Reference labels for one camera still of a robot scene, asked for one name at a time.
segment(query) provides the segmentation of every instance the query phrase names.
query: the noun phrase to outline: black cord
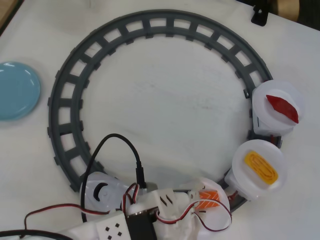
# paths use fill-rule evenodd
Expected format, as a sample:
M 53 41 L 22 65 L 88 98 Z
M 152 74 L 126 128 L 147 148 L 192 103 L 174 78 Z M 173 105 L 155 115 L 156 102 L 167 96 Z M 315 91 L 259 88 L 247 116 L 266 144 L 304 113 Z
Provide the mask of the black cord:
M 56 239 L 56 240 L 72 240 L 71 237 L 50 232 L 50 231 L 41 231 L 41 230 L 26 230 L 26 229 L 18 229 L 18 230 L 9 230 L 9 231 L 0 231 L 0 238 L 3 237 L 10 237 L 10 236 L 39 236 L 49 239 Z
M 81 186 L 81 195 L 80 195 L 80 205 L 82 208 L 85 208 L 85 193 L 86 193 L 86 186 L 87 186 L 87 181 L 88 181 L 88 176 L 90 174 L 90 170 L 91 167 L 95 161 L 96 156 L 98 155 L 99 150 L 101 149 L 101 147 L 103 146 L 103 144 L 110 138 L 118 138 L 121 139 L 122 141 L 124 141 L 126 144 L 128 144 L 128 146 L 131 148 L 134 156 L 135 156 L 135 160 L 136 160 L 136 169 L 135 169 L 135 173 L 136 173 L 136 182 L 139 184 L 140 188 L 145 189 L 147 187 L 147 184 L 145 182 L 145 174 L 144 174 L 144 168 L 141 165 L 141 161 L 140 161 L 140 157 L 139 154 L 136 150 L 136 148 L 133 146 L 133 144 L 124 136 L 117 134 L 117 133 L 112 133 L 107 135 L 106 137 L 104 137 L 104 139 L 102 139 L 102 141 L 99 143 L 99 145 L 96 147 L 96 149 L 94 150 L 94 153 L 92 154 L 90 161 L 86 167 L 86 171 L 84 173 L 83 176 L 83 182 L 82 182 L 82 186 Z M 87 216 L 85 213 L 81 213 L 82 216 L 82 221 L 85 223 L 87 222 Z

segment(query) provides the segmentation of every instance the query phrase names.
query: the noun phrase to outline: gray curved track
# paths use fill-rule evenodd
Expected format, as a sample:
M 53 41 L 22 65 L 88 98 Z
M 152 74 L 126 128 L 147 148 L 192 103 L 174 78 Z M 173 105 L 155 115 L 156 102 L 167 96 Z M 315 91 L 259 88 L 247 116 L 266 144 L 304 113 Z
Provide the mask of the gray curved track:
M 151 19 L 166 19 L 166 26 L 151 27 Z M 175 27 L 175 20 L 189 21 L 189 29 Z M 143 28 L 128 31 L 126 25 L 137 21 L 142 22 Z M 212 29 L 214 31 L 212 36 L 208 37 L 197 32 L 199 25 Z M 121 36 L 108 42 L 104 36 L 115 29 L 119 30 Z M 184 36 L 189 41 L 200 41 L 204 43 L 207 49 L 215 49 L 221 53 L 222 59 L 225 62 L 230 62 L 236 69 L 235 75 L 244 81 L 246 86 L 244 95 L 246 98 L 251 98 L 252 91 L 255 88 L 250 73 L 258 71 L 263 81 L 272 79 L 264 61 L 246 41 L 220 23 L 201 15 L 178 10 L 149 10 L 119 17 L 99 27 L 72 50 L 55 77 L 56 80 L 48 101 L 49 127 L 47 128 L 47 132 L 55 153 L 54 160 L 57 165 L 61 166 L 74 191 L 79 191 L 82 176 L 77 175 L 70 162 L 73 158 L 81 156 L 85 164 L 88 164 L 91 157 L 89 145 L 82 135 L 84 127 L 80 120 L 80 109 L 83 105 L 81 97 L 83 90 L 89 84 L 91 73 L 96 71 L 100 67 L 100 62 L 104 57 L 112 55 L 118 46 L 131 44 L 139 37 L 148 39 L 157 34 L 165 34 L 166 37 L 174 37 L 175 35 Z M 231 49 L 225 48 L 217 41 L 220 36 L 230 40 L 234 46 Z M 102 48 L 93 57 L 90 57 L 85 52 L 94 43 L 98 43 Z M 239 51 L 242 51 L 249 58 L 251 64 L 244 66 L 238 60 L 236 54 Z M 82 61 L 86 64 L 79 76 L 70 74 L 77 61 Z M 75 85 L 72 98 L 61 98 L 66 83 Z M 70 108 L 70 123 L 59 124 L 59 108 Z M 66 134 L 72 134 L 75 142 L 75 147 L 68 151 L 64 150 L 61 141 L 61 136 Z M 92 172 L 104 172 L 104 168 L 99 162 L 95 162 L 91 170 Z

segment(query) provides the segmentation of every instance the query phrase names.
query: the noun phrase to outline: black object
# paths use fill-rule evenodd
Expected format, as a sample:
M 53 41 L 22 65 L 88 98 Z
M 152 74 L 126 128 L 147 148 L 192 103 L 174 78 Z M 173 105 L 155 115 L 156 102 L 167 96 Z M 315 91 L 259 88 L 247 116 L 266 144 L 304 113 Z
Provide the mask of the black object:
M 249 130 L 248 131 L 247 139 L 250 139 L 250 140 L 254 140 L 254 139 L 265 140 L 267 142 L 270 142 L 270 143 L 276 145 L 279 149 L 281 148 L 281 145 L 282 145 L 281 136 L 263 136 L 263 135 L 255 134 L 254 130 Z
M 132 214 L 127 217 L 126 224 L 132 240 L 157 240 L 153 222 L 154 214 L 144 211 L 140 214 Z
M 271 0 L 255 0 L 255 6 L 253 7 L 254 15 L 251 22 L 262 27 L 265 26 L 270 9 Z
M 228 174 L 229 171 L 230 169 L 226 171 L 225 174 L 223 175 L 223 178 L 217 182 L 217 184 L 219 184 L 223 190 L 229 187 L 229 185 L 225 182 L 225 176 Z M 246 201 L 248 201 L 246 198 L 244 198 L 243 196 L 240 196 L 239 194 L 236 194 L 235 198 L 229 201 L 230 212 L 233 213 L 235 210 L 240 208 Z
M 93 197 L 95 200 L 97 200 L 98 202 L 100 202 L 100 198 L 99 198 L 99 193 L 101 191 L 101 189 L 105 186 L 108 186 L 108 183 L 105 182 L 100 182 L 94 189 L 93 191 Z
M 31 230 L 31 229 L 17 229 L 9 231 L 0 231 L 0 238 L 11 237 L 11 236 L 38 236 L 48 239 L 56 240 L 72 240 L 71 237 L 62 235 L 60 233 L 41 231 L 41 230 Z
M 121 139 L 130 147 L 130 149 L 132 150 L 132 152 L 134 154 L 135 160 L 136 160 L 136 173 L 137 173 L 136 181 L 141 188 L 145 189 L 147 187 L 147 184 L 145 182 L 144 168 L 141 165 L 140 157 L 139 157 L 139 154 L 138 154 L 135 146 L 127 138 L 125 138 L 124 136 L 122 136 L 120 134 L 117 134 L 117 133 L 109 134 L 101 140 L 99 145 L 94 150 L 94 153 L 92 154 L 90 161 L 86 167 L 85 173 L 83 175 L 83 183 L 81 186 L 81 195 L 80 195 L 80 205 L 81 205 L 81 208 L 83 208 L 83 209 L 85 208 L 85 194 L 86 194 L 86 186 L 87 186 L 88 176 L 90 173 L 92 173 L 92 166 L 93 166 L 93 163 L 95 162 L 95 158 L 98 155 L 100 149 L 105 144 L 105 142 L 110 138 Z M 87 221 L 86 214 L 82 212 L 81 216 L 82 216 L 82 221 L 85 223 Z
M 150 20 L 159 18 L 166 19 L 166 26 L 151 27 Z M 189 29 L 176 27 L 174 25 L 175 20 L 189 21 Z M 129 32 L 126 25 L 137 21 L 142 22 L 143 28 Z M 212 29 L 214 31 L 212 36 L 208 37 L 197 32 L 199 25 Z M 119 30 L 121 36 L 108 42 L 104 38 L 104 35 L 115 29 Z M 47 132 L 55 153 L 54 160 L 62 168 L 74 191 L 79 191 L 84 176 L 76 174 L 70 164 L 71 159 L 81 156 L 84 163 L 88 164 L 91 158 L 89 145 L 82 135 L 84 127 L 80 120 L 80 109 L 83 103 L 81 95 L 89 84 L 91 73 L 97 70 L 101 60 L 107 55 L 113 54 L 118 46 L 133 43 L 134 39 L 138 37 L 152 38 L 156 34 L 165 34 L 167 37 L 174 35 L 185 36 L 189 41 L 200 41 L 204 43 L 205 48 L 209 50 L 215 49 L 221 53 L 222 59 L 225 62 L 230 62 L 236 69 L 236 76 L 244 81 L 246 98 L 251 98 L 252 91 L 256 87 L 250 77 L 250 73 L 257 71 L 263 81 L 272 79 L 264 61 L 245 40 L 220 23 L 198 14 L 178 10 L 148 10 L 119 17 L 99 27 L 71 51 L 71 54 L 56 75 L 51 97 L 48 100 L 49 127 L 47 128 Z M 234 46 L 231 49 L 225 48 L 217 42 L 220 36 L 227 38 Z M 89 57 L 85 54 L 85 51 L 94 43 L 98 43 L 102 49 L 95 56 Z M 236 54 L 240 51 L 251 61 L 249 65 L 244 66 L 236 57 Z M 70 74 L 71 69 L 77 61 L 86 63 L 80 76 Z M 75 85 L 72 98 L 70 99 L 61 98 L 65 84 Z M 59 124 L 59 108 L 70 108 L 69 123 Z M 61 141 L 61 136 L 66 134 L 72 134 L 75 142 L 75 147 L 68 151 L 64 150 Z M 104 173 L 104 167 L 100 162 L 94 161 L 90 171 Z
M 15 4 L 13 10 L 11 11 L 11 13 L 9 14 L 9 16 L 7 17 L 7 19 L 5 20 L 5 22 L 3 23 L 3 25 L 0 28 L 0 36 L 4 33 L 4 31 L 8 27 L 9 23 L 11 22 L 11 20 L 16 15 L 17 11 L 19 10 L 19 8 L 23 4 L 23 2 L 24 2 L 24 0 L 18 0 L 17 1 L 17 3 Z
M 297 22 L 320 31 L 320 1 L 300 0 L 300 11 Z

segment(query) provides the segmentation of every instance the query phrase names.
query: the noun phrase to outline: light blue plate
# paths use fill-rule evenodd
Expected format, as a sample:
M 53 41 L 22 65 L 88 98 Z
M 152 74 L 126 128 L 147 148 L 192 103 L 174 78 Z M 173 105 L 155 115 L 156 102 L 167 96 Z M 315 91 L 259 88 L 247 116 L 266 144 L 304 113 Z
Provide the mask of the light blue plate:
M 35 71 L 19 62 L 0 63 L 0 120 L 16 120 L 37 104 L 41 86 Z

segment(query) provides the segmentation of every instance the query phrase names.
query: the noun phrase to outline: orange object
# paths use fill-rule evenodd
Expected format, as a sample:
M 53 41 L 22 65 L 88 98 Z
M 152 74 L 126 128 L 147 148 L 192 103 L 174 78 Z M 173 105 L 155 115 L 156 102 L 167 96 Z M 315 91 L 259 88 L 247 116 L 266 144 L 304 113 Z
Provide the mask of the orange object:
M 219 199 L 219 194 L 215 190 L 207 190 L 207 191 L 200 191 L 199 192 L 200 199 L 213 199 L 213 200 L 218 200 Z M 196 206 L 195 209 L 207 209 L 207 208 L 215 208 L 218 207 L 219 204 L 211 201 L 201 201 L 198 206 Z
M 271 185 L 278 179 L 277 171 L 255 151 L 249 152 L 244 162 L 264 181 L 266 184 Z

